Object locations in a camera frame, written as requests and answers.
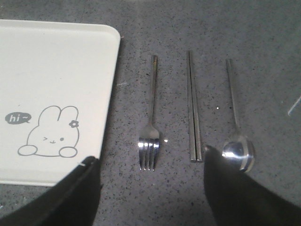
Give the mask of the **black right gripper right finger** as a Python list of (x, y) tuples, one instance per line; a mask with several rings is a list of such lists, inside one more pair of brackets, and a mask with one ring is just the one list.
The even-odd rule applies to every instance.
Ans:
[(301, 209), (205, 147), (204, 188), (219, 226), (299, 226)]

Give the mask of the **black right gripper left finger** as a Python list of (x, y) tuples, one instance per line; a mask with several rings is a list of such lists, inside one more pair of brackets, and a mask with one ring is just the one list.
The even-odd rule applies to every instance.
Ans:
[(100, 201), (100, 162), (89, 156), (54, 187), (1, 218), (2, 226), (91, 226)]

